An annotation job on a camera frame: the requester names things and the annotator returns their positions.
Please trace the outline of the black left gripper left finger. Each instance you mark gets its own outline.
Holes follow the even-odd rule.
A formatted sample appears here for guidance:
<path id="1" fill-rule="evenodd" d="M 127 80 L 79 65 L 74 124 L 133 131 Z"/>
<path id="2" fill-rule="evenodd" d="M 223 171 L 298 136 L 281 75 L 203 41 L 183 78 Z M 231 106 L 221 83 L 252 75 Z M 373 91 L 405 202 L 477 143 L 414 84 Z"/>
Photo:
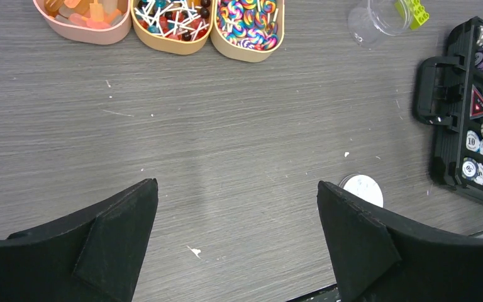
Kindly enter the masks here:
<path id="1" fill-rule="evenodd" d="M 157 206 L 144 179 L 0 240 L 0 301 L 131 301 Z"/>

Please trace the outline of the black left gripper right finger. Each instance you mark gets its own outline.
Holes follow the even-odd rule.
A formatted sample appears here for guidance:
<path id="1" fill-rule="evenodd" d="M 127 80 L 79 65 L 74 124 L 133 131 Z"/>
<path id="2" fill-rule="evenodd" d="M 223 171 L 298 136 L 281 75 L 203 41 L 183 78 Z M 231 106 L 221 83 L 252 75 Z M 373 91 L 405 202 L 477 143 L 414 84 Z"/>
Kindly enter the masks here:
<path id="1" fill-rule="evenodd" d="M 330 183 L 317 204 L 343 301 L 483 301 L 483 238 L 447 232 Z"/>

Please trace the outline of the clear plastic jar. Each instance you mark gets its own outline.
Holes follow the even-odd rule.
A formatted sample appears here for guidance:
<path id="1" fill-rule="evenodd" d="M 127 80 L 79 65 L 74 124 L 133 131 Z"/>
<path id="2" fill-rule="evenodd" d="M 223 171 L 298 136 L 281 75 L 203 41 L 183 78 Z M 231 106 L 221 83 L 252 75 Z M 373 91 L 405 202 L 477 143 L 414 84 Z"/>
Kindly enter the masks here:
<path id="1" fill-rule="evenodd" d="M 412 18 L 409 1 L 363 0 L 350 10 L 347 26 L 359 46 L 373 49 L 388 38 L 402 35 Z"/>

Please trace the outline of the clear round jar lid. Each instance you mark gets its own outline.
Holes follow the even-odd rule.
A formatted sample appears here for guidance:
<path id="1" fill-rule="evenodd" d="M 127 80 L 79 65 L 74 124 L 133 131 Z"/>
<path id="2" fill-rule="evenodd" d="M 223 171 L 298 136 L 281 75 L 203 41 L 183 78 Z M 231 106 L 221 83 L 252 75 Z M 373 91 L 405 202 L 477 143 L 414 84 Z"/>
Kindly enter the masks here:
<path id="1" fill-rule="evenodd" d="M 380 186 L 373 178 L 367 175 L 350 174 L 338 186 L 371 204 L 380 208 L 384 207 L 384 197 Z"/>

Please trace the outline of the black poker chip case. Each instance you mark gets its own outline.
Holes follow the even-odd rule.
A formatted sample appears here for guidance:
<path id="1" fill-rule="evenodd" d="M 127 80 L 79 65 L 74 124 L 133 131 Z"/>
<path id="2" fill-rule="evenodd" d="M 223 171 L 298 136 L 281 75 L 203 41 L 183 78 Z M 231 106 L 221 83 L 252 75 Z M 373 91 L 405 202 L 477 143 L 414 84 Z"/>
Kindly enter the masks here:
<path id="1" fill-rule="evenodd" d="M 414 115 L 435 129 L 432 179 L 483 204 L 483 19 L 455 27 L 446 54 L 419 65 Z"/>

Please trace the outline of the pink oval candy tray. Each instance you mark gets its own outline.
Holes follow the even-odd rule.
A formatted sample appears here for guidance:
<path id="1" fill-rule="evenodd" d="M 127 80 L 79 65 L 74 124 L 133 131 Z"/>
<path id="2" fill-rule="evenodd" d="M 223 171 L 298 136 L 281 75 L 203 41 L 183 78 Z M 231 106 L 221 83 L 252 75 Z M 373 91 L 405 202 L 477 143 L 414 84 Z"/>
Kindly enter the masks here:
<path id="1" fill-rule="evenodd" d="M 49 27 L 60 36 L 96 45 L 111 45 L 131 29 L 130 1 L 33 0 Z"/>

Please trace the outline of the yellow tray with ball lollipops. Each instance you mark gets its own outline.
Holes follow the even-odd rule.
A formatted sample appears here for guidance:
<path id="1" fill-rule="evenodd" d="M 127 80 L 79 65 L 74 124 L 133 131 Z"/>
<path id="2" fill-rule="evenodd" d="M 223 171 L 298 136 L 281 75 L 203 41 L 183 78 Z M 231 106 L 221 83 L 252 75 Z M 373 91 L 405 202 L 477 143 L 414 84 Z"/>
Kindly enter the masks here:
<path id="1" fill-rule="evenodd" d="M 130 1 L 133 28 L 146 46 L 190 55 L 207 42 L 216 20 L 217 1 Z"/>

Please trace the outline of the yellow-green toy brick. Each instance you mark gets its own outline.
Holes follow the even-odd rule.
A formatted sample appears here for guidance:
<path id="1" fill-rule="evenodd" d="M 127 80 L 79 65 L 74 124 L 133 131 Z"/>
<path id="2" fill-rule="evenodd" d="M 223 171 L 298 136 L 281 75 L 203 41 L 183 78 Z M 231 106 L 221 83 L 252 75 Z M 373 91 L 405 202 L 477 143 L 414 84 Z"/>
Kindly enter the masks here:
<path id="1" fill-rule="evenodd" d="M 396 1 L 394 6 L 405 24 L 409 25 L 410 30 L 417 30 L 430 18 L 420 0 Z"/>

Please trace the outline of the tan tray with swirl lollipops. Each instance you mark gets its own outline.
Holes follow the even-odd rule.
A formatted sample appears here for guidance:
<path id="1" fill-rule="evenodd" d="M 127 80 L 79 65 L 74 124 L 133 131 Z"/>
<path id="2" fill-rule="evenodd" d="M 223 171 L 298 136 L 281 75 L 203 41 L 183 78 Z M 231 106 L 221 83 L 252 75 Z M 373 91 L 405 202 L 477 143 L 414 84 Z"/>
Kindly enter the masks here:
<path id="1" fill-rule="evenodd" d="M 261 62 L 284 39 L 284 1 L 214 1 L 211 41 L 224 56 Z"/>

